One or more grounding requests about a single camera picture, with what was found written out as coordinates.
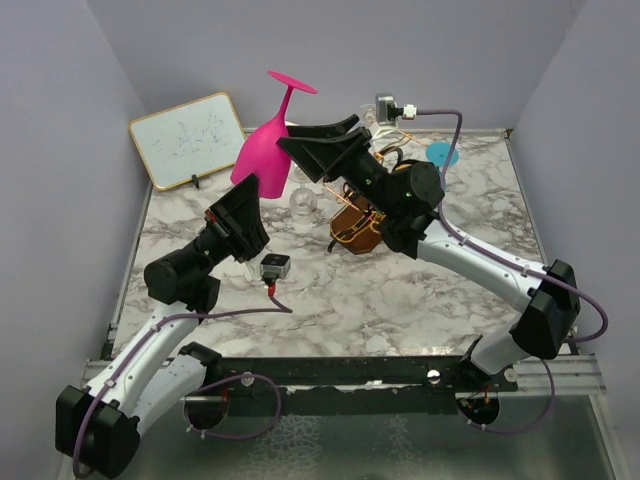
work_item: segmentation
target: blue disc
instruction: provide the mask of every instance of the blue disc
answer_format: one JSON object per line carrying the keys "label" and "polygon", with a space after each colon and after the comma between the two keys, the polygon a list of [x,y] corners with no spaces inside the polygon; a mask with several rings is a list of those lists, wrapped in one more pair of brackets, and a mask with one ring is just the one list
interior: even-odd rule
{"label": "blue disc", "polygon": [[[451,145],[447,142],[432,143],[427,147],[427,160],[433,163],[436,167],[442,168],[444,166],[444,162],[447,160],[450,148]],[[458,150],[454,150],[449,166],[453,167],[459,158],[460,155],[458,154]]]}

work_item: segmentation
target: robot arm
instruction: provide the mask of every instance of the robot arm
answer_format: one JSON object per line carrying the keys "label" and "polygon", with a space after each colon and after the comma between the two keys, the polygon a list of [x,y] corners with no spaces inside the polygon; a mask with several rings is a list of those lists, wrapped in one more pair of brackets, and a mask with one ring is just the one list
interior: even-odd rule
{"label": "robot arm", "polygon": [[[331,182],[343,177],[351,189],[364,196],[384,215],[379,229],[391,250],[451,269],[503,298],[521,314],[513,323],[471,345],[460,364],[463,375],[482,385],[491,375],[528,356],[556,357],[580,305],[576,295],[538,276],[552,276],[575,286],[569,265],[556,261],[547,268],[445,224],[436,212],[444,191],[435,166],[417,162],[387,171],[369,153],[372,136],[364,127],[346,134],[336,128],[333,135],[330,126],[321,127],[323,135],[313,134],[313,127],[289,130],[291,136],[278,140],[278,145],[311,181]],[[513,267],[491,255],[508,260]]]}
{"label": "robot arm", "polygon": [[108,478],[126,468],[141,435],[168,408],[202,386],[206,367],[188,354],[160,367],[214,308],[220,281],[209,275],[213,268],[229,256],[254,258],[269,242],[254,175],[205,217],[192,242],[145,268],[149,296],[160,304],[133,340],[85,388],[68,386],[56,402],[56,449]]}

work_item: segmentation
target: marble surface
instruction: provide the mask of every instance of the marble surface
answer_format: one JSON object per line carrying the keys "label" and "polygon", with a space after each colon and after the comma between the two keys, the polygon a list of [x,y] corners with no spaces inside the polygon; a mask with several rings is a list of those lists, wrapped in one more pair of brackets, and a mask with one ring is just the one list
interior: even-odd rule
{"label": "marble surface", "polygon": [[[434,133],[416,137],[426,143],[450,139]],[[502,135],[463,134],[458,148],[460,161],[447,176],[449,220],[497,247],[540,261]],[[415,142],[404,150],[405,158],[425,159],[424,147]],[[230,173],[203,179],[200,190],[187,185],[152,193],[114,355],[155,307],[146,295],[144,266],[196,235],[205,209],[231,187]],[[366,255],[354,256],[340,246],[328,254],[328,222],[342,204],[321,186],[308,184],[318,193],[318,211],[311,225],[300,225],[288,208],[298,186],[288,182],[281,199],[261,200],[262,221],[271,237],[266,250],[292,257],[277,297],[294,313],[207,321],[183,343],[197,341],[227,356],[450,354],[463,353],[477,335],[513,318],[514,311],[492,293],[442,267],[393,253],[384,244]],[[213,274],[222,281],[215,312],[271,306],[247,265],[228,259]]]}

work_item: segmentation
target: screw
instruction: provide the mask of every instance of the screw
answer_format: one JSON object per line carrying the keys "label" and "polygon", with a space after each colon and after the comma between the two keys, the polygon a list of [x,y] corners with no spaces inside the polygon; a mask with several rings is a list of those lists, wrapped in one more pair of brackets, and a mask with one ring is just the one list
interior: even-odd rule
{"label": "screw", "polygon": [[431,385],[436,385],[438,382],[440,382],[440,372],[437,370],[429,370],[427,372],[427,380],[429,380],[429,383],[431,383]]}
{"label": "screw", "polygon": [[504,379],[509,383],[514,383],[518,380],[518,372],[516,372],[513,368],[507,368],[504,371]]}
{"label": "screw", "polygon": [[[244,375],[251,375],[251,372],[244,372]],[[254,381],[255,379],[253,377],[243,377],[242,379],[240,379],[240,383],[242,383],[242,385],[244,385],[245,387],[250,387],[251,385],[253,385]]]}

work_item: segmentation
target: white wall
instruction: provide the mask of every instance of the white wall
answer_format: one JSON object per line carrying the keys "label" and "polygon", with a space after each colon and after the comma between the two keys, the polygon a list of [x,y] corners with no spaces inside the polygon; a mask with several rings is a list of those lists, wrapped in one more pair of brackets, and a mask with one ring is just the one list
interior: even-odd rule
{"label": "white wall", "polygon": [[[513,134],[549,257],[611,316],[595,350],[627,458],[640,478],[640,3],[588,0]],[[599,317],[583,302],[580,327]]]}
{"label": "white wall", "polygon": [[54,409],[99,353],[146,175],[144,109],[81,0],[0,2],[0,478],[55,478]]}
{"label": "white wall", "polygon": [[295,96],[294,121],[334,122],[392,91],[493,128],[515,125],[584,0],[88,3],[149,110],[223,90],[258,126],[284,91],[274,69],[320,92]]}

